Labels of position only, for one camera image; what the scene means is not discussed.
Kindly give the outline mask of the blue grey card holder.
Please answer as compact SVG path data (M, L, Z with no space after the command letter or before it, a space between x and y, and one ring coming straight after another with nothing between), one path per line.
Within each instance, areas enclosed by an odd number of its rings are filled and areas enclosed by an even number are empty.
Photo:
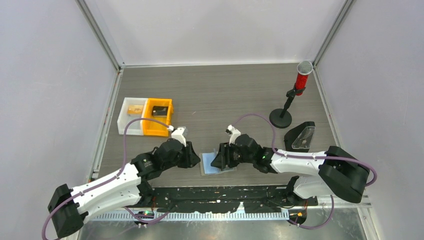
M224 173L235 172L237 170L236 167L233 167L233 168L226 167L224 170L221 170L217 167L213 167L211 163L215 159L217 154L218 152L215 149L213 152L201 154L200 174L202 176L219 175Z

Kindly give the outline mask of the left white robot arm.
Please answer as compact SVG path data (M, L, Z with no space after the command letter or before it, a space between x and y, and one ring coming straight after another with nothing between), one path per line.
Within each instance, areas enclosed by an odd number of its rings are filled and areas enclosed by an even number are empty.
M108 211L137 204L148 207L154 199L149 180L170 168L193 168L199 162L190 141L182 144L170 138L104 177L75 187L58 186L47 206L50 222L57 237L65 238Z

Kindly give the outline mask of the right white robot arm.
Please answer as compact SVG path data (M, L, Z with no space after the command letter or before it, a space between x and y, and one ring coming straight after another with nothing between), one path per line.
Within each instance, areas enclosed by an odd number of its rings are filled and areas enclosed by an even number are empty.
M285 198L291 205L299 205L305 199L318 196L337 196L358 204L363 198L371 168L342 154L344 150L337 146L320 152L290 152L262 147L247 134L242 134L220 144L210 165L223 170L248 163L264 174L293 173L285 192Z

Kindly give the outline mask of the black card in orange bin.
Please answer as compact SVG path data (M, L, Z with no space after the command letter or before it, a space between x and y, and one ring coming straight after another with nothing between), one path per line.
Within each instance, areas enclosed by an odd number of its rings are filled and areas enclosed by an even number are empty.
M155 118L165 118L168 116L168 106L153 106L151 115Z

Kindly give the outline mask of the tan card in white bin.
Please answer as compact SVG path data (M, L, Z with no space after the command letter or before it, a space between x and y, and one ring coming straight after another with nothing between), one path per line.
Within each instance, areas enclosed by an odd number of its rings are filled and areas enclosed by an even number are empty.
M130 104L127 108L127 114L130 116L141 116L144 111L144 105Z

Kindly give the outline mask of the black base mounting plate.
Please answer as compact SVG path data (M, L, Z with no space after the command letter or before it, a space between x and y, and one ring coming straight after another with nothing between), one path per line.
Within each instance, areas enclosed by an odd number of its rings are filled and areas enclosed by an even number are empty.
M244 206L247 213L277 213L281 209L317 206L315 197L301 199L289 194L285 185L156 187L150 201L132 208L160 213L234 213Z

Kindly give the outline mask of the orange plastic bin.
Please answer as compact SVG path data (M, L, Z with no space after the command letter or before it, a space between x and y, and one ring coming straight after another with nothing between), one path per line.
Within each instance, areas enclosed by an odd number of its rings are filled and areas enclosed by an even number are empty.
M167 117L153 117L153 106L168 107ZM144 117L142 120L142 130L145 136L168 137L168 126L171 125L172 114L174 113L173 100L168 98L148 98L145 105Z

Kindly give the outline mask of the red microphone on black stand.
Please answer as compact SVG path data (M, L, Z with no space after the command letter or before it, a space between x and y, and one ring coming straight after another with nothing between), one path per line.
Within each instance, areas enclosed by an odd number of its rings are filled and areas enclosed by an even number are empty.
M293 88L286 93L287 100L283 108L274 109L269 114L269 121L274 127L279 129L285 129L291 125L293 118L289 112L289 108L295 97L301 96L305 91L309 75L313 71L313 64L308 60L304 60L297 65L296 69L296 81Z

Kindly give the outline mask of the white plastic bin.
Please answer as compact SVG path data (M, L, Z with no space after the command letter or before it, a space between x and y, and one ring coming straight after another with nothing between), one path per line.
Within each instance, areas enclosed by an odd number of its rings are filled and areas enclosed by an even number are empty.
M125 97L119 112L117 119L117 128L120 135L124 134L125 127L127 124L137 118L143 118L145 116L145 105L148 98L137 98L137 97ZM131 106L139 106L141 109L140 113L129 113ZM143 136L142 120L133 122L126 132L127 135L132 136Z

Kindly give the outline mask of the black stand with clear plate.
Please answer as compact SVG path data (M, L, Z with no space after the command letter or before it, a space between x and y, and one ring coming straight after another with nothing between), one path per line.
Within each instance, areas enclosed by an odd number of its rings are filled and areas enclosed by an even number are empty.
M316 130L314 121L305 121L290 129L284 135L285 150L289 152L307 153L311 148L311 143Z

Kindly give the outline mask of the slotted metal rail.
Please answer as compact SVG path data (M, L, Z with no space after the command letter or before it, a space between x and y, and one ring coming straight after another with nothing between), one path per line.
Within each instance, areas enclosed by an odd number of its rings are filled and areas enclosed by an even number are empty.
M227 213L169 213L163 221L273 221L288 220L289 212L287 209L281 209L277 212L266 213L246 213L244 209ZM125 210L115 210L99 215L93 221L136 221L129 212Z

